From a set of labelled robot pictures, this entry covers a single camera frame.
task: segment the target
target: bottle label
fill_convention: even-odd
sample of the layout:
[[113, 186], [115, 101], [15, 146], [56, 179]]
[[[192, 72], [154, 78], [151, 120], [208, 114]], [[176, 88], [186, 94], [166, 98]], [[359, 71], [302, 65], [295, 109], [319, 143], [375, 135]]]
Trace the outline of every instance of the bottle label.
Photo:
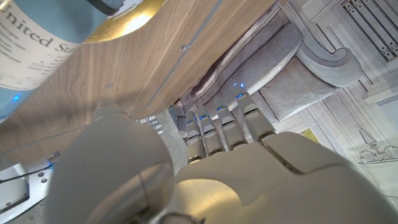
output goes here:
[[0, 7], [0, 87], [33, 90], [80, 44], [41, 28], [12, 1]]

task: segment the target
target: blurry object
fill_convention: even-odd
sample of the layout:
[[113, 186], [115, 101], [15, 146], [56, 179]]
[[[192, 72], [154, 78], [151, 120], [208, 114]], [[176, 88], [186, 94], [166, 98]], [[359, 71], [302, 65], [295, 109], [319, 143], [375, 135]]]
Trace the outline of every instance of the blurry object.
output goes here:
[[223, 152], [224, 146], [220, 139], [220, 134], [216, 130], [213, 121], [203, 105], [198, 106], [199, 120], [201, 130], [203, 131], [203, 140], [206, 146], [206, 152], [209, 156], [217, 152]]
[[188, 164], [198, 162], [207, 157], [203, 137], [198, 125], [197, 116], [193, 111], [187, 112], [187, 148]]
[[169, 203], [169, 152], [157, 133], [117, 106], [100, 105], [93, 122], [62, 154], [47, 198], [48, 223], [140, 223]]
[[359, 153], [362, 160], [365, 160], [366, 162], [374, 162], [396, 159], [394, 156], [392, 156], [392, 152], [398, 151], [398, 147], [387, 146], [381, 151], [377, 146], [377, 140], [366, 129], [359, 127], [359, 134], [361, 135], [365, 144], [370, 146], [370, 151], [363, 150]]
[[[59, 154], [55, 154], [50, 159], [58, 158]], [[0, 170], [0, 224], [14, 219], [47, 196], [54, 163], [49, 160], [39, 159]]]
[[148, 123], [151, 127], [155, 129], [156, 133], [159, 135], [163, 133], [163, 129], [161, 128], [162, 124], [159, 123], [155, 115], [150, 115], [146, 116], [145, 118], [137, 119], [137, 122], [140, 122], [141, 124]]
[[126, 0], [119, 12], [108, 18], [85, 43], [113, 40], [142, 27], [163, 6], [165, 0]]

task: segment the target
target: robotic hand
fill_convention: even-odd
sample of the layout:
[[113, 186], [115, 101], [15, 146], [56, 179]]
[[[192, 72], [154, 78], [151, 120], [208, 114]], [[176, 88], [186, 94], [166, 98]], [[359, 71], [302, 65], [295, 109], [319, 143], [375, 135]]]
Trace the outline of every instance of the robotic hand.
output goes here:
[[396, 223], [384, 197], [344, 158], [298, 134], [277, 134], [235, 87], [256, 142], [217, 100], [225, 152], [210, 116], [187, 113], [188, 166], [174, 177], [160, 137], [114, 106], [63, 154], [48, 196], [49, 223]]

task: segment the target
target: wire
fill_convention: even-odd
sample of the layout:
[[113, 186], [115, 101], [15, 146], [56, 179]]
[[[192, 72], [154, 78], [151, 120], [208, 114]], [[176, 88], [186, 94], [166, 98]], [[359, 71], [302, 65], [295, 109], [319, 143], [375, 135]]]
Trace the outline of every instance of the wire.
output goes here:
[[17, 176], [17, 177], [13, 177], [13, 178], [6, 179], [6, 180], [0, 180], [0, 184], [3, 184], [3, 183], [5, 183], [5, 182], [9, 182], [9, 181], [12, 181], [12, 180], [16, 180], [16, 179], [19, 179], [19, 178], [23, 178], [23, 177], [26, 177], [26, 176], [28, 176], [28, 175], [35, 174], [35, 173], [40, 172], [40, 171], [43, 171], [43, 170], [47, 170], [47, 169], [51, 168], [52, 166], [53, 166], [53, 164], [50, 164], [48, 167], [44, 167], [43, 169], [39, 169], [39, 170], [37, 170], [37, 171], [33, 171], [33, 172], [30, 172], [30, 173], [27, 173], [27, 174], [24, 174], [24, 175], [19, 175], [19, 176]]

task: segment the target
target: bottle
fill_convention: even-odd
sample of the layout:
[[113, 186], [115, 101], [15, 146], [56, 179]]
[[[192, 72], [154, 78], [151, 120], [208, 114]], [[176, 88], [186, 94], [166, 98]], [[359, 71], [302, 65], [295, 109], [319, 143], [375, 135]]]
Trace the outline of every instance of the bottle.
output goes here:
[[0, 0], [0, 123], [124, 0]]

